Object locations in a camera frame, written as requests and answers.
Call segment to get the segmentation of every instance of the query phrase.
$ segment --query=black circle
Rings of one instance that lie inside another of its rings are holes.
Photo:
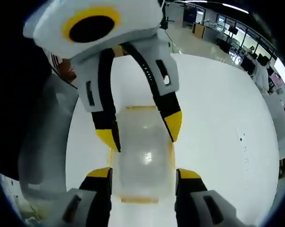
[[[76,43],[89,43],[105,37],[114,28],[114,21],[106,16],[92,16],[77,22],[69,37]]]

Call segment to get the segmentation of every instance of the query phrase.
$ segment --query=cable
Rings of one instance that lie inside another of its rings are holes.
[[[165,33],[166,33],[166,35],[169,37],[169,39],[171,40],[171,42],[172,42],[172,52],[175,53],[175,52],[174,52],[174,44],[173,44],[173,41],[172,41],[172,39],[170,38],[169,34],[168,34],[166,31],[165,31]]]

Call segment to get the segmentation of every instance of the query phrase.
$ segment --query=transparent container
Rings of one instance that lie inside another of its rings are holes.
[[[173,191],[173,145],[155,106],[117,114],[121,153],[112,159],[112,191],[121,201],[156,203]]]

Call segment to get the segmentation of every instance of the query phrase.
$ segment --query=robotic arm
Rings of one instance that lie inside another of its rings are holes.
[[[71,59],[79,96],[92,114],[96,133],[115,151],[122,151],[110,84],[116,45],[142,68],[171,140],[177,140],[182,119],[175,94],[178,71],[164,31],[159,29],[161,19],[161,7],[155,0],[50,0],[25,24],[24,36]]]

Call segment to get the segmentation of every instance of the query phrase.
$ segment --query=white table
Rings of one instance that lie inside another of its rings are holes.
[[[202,57],[172,56],[178,65],[177,97],[183,113],[176,167],[199,173],[209,190],[236,207],[242,222],[259,224],[272,205],[279,167],[276,132],[265,101],[242,70]],[[114,59],[111,86],[117,112],[127,105],[154,104],[147,79],[130,56]],[[108,154],[79,99],[67,145],[67,190],[78,188],[90,171],[106,167]],[[112,203],[110,225],[116,218],[114,226],[152,226],[146,218],[152,214],[148,205]],[[157,226],[176,226],[173,207],[165,207],[156,208]]]

